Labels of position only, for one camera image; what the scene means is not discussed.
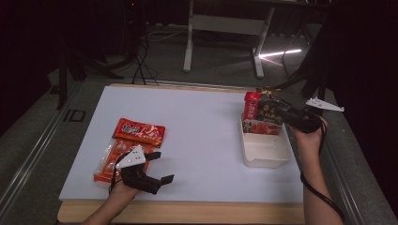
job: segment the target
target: red candy bag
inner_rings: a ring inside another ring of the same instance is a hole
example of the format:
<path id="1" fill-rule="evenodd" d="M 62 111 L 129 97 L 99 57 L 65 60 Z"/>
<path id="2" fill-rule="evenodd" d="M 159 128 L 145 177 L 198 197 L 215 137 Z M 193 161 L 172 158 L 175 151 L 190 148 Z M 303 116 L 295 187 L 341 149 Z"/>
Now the red candy bag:
<path id="1" fill-rule="evenodd" d="M 165 130 L 166 127 L 164 126 L 138 123 L 121 118 L 112 137 L 150 143 L 155 147 L 161 147 Z"/>

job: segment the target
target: black cord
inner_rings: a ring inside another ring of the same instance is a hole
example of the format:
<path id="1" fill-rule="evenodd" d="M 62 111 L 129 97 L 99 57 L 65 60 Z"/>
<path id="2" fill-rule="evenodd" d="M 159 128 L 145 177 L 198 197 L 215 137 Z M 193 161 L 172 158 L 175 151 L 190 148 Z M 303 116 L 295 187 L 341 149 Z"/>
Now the black cord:
<path id="1" fill-rule="evenodd" d="M 118 180 L 118 181 L 116 181 L 116 171 L 117 171 L 117 168 L 116 168 L 116 165 L 117 165 L 117 163 L 119 163 L 126 155 L 128 155 L 129 154 L 129 152 L 126 152 L 126 153 L 123 153 L 122 155 L 120 155 L 120 157 L 118 157 L 117 158 L 117 161 L 115 162 L 115 166 L 114 166 L 114 172 L 113 172 L 113 174 L 112 174 L 112 179 L 111 179 L 111 185 L 109 186 L 109 194 L 111 193 L 111 191 L 112 191 L 112 189 L 114 188 L 114 186 L 118 183 L 118 182 L 120 182 L 122 179 L 120 179 L 120 180 Z"/>
<path id="2" fill-rule="evenodd" d="M 321 126 L 322 139 L 321 139 L 321 143 L 320 143 L 320 145 L 319 145 L 319 153 L 318 153 L 319 155 L 321 154 L 321 149 L 322 149 L 322 146 L 323 146 L 323 144 L 324 144 L 324 142 L 325 142 L 325 136 L 326 136 L 326 133 L 327 133 L 326 124 L 325 124 L 325 122 L 324 122 L 323 120 L 321 120 L 321 121 L 322 121 L 322 126 Z M 343 211 L 339 208 L 339 206 L 337 206 L 337 204 L 336 204 L 334 201 L 332 201 L 330 198 L 326 197 L 325 195 L 323 195 L 322 193 L 320 193 L 319 191 L 317 191 L 315 188 L 313 188 L 313 187 L 307 182 L 307 180 L 305 179 L 305 176 L 304 176 L 304 173 L 303 173 L 303 172 L 300 173 L 300 180 L 301 180 L 301 183 L 302 183 L 307 189 L 309 189 L 316 197 L 318 197 L 318 198 L 321 199 L 323 202 L 325 202 L 326 204 L 328 204 L 331 208 L 333 208 L 334 211 L 336 211 L 336 213 L 340 216 L 341 220 L 342 220 L 343 223 L 344 223 L 345 217 L 344 217 Z"/>
<path id="3" fill-rule="evenodd" d="M 145 67 L 146 71 L 148 72 L 148 74 L 149 74 L 149 76 L 151 78 L 151 80 L 155 81 L 156 85 L 159 85 L 158 82 L 155 79 L 156 77 L 158 77 L 159 72 L 156 69 L 150 68 L 145 62 L 145 59 L 146 59 L 146 56 L 147 56 L 147 47 L 141 42 L 140 42 L 140 46 L 144 48 L 145 54 L 144 54 L 144 57 L 141 57 L 140 55 L 137 54 L 138 68 L 134 72 L 134 75 L 132 77 L 132 82 L 131 83 L 134 84 L 135 77 L 137 76 L 137 73 L 139 71 L 140 74 L 141 74 L 141 78 L 143 79 L 144 85 L 146 85 L 144 72 L 143 72 L 143 67 Z M 149 71 L 150 69 L 156 72 L 156 76 L 152 75 L 152 73 Z"/>
<path id="4" fill-rule="evenodd" d="M 337 214 L 339 214 L 340 218 L 342 219 L 343 223 L 345 220 L 343 211 L 339 208 L 339 206 L 337 206 L 336 203 L 334 203 L 330 198 L 326 197 L 325 195 L 323 195 L 322 193 L 320 193 L 319 191 L 317 191 L 315 188 L 313 188 L 305 179 L 305 176 L 303 173 L 301 173 L 300 175 L 300 180 L 302 182 L 302 184 L 309 189 L 314 195 L 316 195 L 318 198 L 320 198 L 323 202 L 325 202 L 326 204 L 328 204 L 331 208 L 334 209 L 334 211 L 337 212 Z"/>

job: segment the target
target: human hand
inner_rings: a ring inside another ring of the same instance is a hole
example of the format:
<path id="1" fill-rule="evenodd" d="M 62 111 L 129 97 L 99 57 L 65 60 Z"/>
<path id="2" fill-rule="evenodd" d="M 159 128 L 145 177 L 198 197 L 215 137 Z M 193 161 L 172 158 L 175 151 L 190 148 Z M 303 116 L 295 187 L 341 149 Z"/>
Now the human hand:
<path id="1" fill-rule="evenodd" d="M 107 201 L 111 202 L 115 207 L 123 210 L 140 192 L 141 190 L 128 187 L 123 184 L 123 181 L 120 181 L 115 184 L 114 188 L 112 188 Z"/>
<path id="2" fill-rule="evenodd" d="M 323 121 L 324 128 L 328 126 L 328 122 L 320 117 Z M 319 159 L 319 147 L 322 141 L 322 130 L 319 128 L 313 133 L 303 133 L 300 130 L 290 127 L 298 145 L 298 159 L 301 162 L 307 162 Z"/>
<path id="3" fill-rule="evenodd" d="M 106 225 L 117 217 L 135 198 L 140 190 L 125 186 L 122 181 L 117 182 L 112 188 L 103 205 L 88 217 L 83 225 Z"/>

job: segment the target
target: glowing light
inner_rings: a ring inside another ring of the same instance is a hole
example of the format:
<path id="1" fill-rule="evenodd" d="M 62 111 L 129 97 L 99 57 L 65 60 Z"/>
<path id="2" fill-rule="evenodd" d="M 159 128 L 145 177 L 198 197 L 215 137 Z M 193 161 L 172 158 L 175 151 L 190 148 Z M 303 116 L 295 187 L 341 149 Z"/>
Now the glowing light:
<path id="1" fill-rule="evenodd" d="M 301 49 L 286 51 L 286 53 L 300 53 L 300 52 L 301 52 Z M 283 53 L 284 53 L 284 52 L 265 53 L 265 54 L 260 54 L 259 57 L 260 57 L 261 59 L 264 59 L 264 58 L 267 58 L 267 57 L 270 57 L 270 56 L 283 55 Z"/>

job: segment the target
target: white table leg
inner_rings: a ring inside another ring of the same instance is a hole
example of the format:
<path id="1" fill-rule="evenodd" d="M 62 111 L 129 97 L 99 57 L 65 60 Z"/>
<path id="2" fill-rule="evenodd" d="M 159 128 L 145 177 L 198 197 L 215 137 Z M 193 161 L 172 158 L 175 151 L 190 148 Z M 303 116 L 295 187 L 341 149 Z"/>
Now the white table leg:
<path id="1" fill-rule="evenodd" d="M 190 1 L 190 17 L 188 19 L 188 43 L 187 49 L 185 51 L 184 59 L 184 71 L 191 71 L 191 61 L 192 61 L 192 16 L 193 16 L 193 0 Z"/>
<path id="2" fill-rule="evenodd" d="M 272 19 L 274 10 L 275 10 L 275 7 L 271 7 L 269 9 L 268 15 L 266 17 L 266 20 L 265 20 L 265 23 L 263 26 L 263 30 L 261 31 L 260 41 L 257 45 L 257 48 L 253 49 L 253 60 L 254 60 L 254 66 L 255 66 L 255 73 L 256 73 L 258 79 L 264 78 L 264 70 L 263 70 L 263 65 L 261 64 L 260 52 L 263 48 L 264 41 L 266 40 L 267 32 L 269 29 L 269 25 L 271 24 L 271 19 Z"/>

